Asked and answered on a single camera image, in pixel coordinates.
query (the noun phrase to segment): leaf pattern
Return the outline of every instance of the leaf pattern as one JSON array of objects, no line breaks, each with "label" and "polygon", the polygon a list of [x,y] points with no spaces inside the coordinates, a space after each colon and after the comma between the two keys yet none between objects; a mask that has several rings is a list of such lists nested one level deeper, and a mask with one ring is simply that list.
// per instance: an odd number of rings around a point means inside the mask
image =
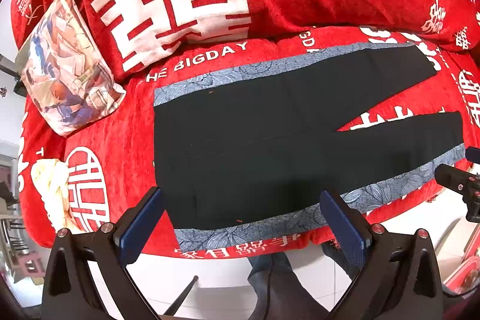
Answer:
[{"label": "leaf pattern", "polygon": [[[440,163],[453,164],[465,157],[465,145],[435,158],[415,170],[406,172],[375,184],[371,184],[342,195],[351,208],[362,213],[374,210],[393,200],[399,199],[427,183],[434,177],[434,169]],[[249,241],[279,238],[326,224],[320,205],[312,205],[301,211],[272,217],[255,223],[229,228],[201,231],[196,229],[176,229],[178,244],[183,252],[194,250],[214,250],[247,243]]]}]

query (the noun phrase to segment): screw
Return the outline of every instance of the screw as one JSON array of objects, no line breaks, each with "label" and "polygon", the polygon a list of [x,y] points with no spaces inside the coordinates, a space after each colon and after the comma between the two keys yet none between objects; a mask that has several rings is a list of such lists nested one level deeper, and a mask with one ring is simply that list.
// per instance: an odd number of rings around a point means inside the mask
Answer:
[{"label": "screw", "polygon": [[376,234],[381,235],[383,232],[385,232],[385,228],[381,224],[373,224],[371,226],[371,230],[374,231]]},{"label": "screw", "polygon": [[100,228],[104,234],[107,234],[113,229],[113,224],[112,223],[105,223],[102,225]]},{"label": "screw", "polygon": [[419,229],[418,234],[418,236],[420,236],[422,239],[428,238],[428,232],[426,229]]},{"label": "screw", "polygon": [[57,232],[57,236],[59,238],[63,238],[63,236],[66,236],[68,234],[68,229],[67,228],[62,228]]}]

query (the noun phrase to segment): white wall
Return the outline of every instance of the white wall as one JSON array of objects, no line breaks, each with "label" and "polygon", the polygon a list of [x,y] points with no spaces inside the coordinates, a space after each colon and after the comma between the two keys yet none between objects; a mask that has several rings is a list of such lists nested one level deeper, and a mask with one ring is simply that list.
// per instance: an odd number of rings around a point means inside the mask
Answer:
[{"label": "white wall", "polygon": [[18,49],[11,30],[10,3],[11,0],[0,2],[0,54],[14,61]]},{"label": "white wall", "polygon": [[0,71],[0,87],[7,88],[7,95],[0,96],[0,141],[16,145],[20,141],[25,98],[14,93],[15,78]]}]

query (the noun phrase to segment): yellow cloth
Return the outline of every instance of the yellow cloth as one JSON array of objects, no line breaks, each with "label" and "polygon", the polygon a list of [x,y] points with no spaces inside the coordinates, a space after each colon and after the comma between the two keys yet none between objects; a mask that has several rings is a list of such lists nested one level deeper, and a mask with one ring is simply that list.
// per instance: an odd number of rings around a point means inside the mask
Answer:
[{"label": "yellow cloth", "polygon": [[32,166],[32,181],[42,196],[45,210],[55,231],[68,228],[73,234],[85,233],[70,214],[68,166],[58,159],[39,159]]}]

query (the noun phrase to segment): person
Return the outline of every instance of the person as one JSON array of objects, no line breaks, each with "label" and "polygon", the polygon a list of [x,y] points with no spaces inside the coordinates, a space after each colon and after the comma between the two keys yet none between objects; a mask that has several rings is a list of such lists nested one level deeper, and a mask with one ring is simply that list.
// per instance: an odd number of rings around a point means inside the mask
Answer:
[{"label": "person", "polygon": [[252,266],[248,282],[257,294],[249,320],[323,320],[328,316],[330,312],[302,286],[285,252],[248,260]]}]

